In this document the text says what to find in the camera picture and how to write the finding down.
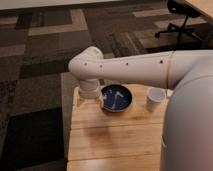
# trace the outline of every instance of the patterned carpet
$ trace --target patterned carpet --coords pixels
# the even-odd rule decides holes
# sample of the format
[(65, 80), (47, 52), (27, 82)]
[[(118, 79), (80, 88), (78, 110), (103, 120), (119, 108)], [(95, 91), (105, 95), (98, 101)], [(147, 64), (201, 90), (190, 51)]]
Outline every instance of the patterned carpet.
[[(154, 37), (169, 22), (180, 25), (183, 16), (170, 14), (160, 0), (1, 13), (1, 137), (9, 124), (0, 170), (53, 161), (57, 164), (36, 170), (65, 170), (61, 73), (68, 72), (68, 61), (91, 45), (99, 47), (105, 58), (172, 50), (175, 34)], [(188, 25), (201, 38), (212, 29), (202, 18), (190, 19)], [(183, 36), (179, 49), (199, 46)]]

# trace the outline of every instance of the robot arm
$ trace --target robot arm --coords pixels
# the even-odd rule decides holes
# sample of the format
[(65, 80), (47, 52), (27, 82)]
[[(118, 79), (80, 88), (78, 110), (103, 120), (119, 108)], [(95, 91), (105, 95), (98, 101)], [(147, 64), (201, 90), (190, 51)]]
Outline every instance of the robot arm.
[(69, 63), (84, 98), (99, 96), (98, 78), (174, 89), (167, 106), (160, 171), (213, 170), (212, 50), (103, 59), (90, 47)]
[(70, 61), (69, 70), (79, 80), (80, 95), (95, 98), (101, 78), (174, 89), (194, 63), (208, 56), (208, 51), (177, 51), (103, 59), (99, 49), (89, 47)]

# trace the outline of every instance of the white cup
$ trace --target white cup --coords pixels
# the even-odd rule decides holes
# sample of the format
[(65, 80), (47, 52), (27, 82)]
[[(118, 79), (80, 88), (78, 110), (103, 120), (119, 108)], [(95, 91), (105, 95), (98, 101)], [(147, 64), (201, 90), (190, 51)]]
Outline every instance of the white cup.
[(147, 110), (154, 112), (165, 98), (166, 93), (163, 89), (151, 87), (146, 98)]

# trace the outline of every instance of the table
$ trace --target table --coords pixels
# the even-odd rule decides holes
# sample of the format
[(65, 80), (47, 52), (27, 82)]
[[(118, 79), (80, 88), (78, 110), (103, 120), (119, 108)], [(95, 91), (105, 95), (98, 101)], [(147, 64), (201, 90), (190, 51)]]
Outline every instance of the table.
[(82, 100), (74, 91), (67, 171), (159, 171), (165, 100), (153, 113), (145, 108), (148, 87), (126, 85), (133, 94), (123, 113)]
[(209, 20), (213, 20), (213, 1), (212, 0), (183, 0), (186, 4), (198, 10)]
[[(212, 0), (183, 0), (186, 4), (199, 11), (213, 25), (213, 1)], [(213, 29), (208, 33), (202, 43), (202, 48), (207, 47), (213, 37)]]

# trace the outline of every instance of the blue bowl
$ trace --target blue bowl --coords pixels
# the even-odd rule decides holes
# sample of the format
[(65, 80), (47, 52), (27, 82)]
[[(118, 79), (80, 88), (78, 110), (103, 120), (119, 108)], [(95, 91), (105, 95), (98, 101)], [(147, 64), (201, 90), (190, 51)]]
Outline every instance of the blue bowl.
[(110, 112), (122, 112), (132, 103), (131, 92), (122, 85), (108, 85), (101, 92), (103, 95), (103, 108)]

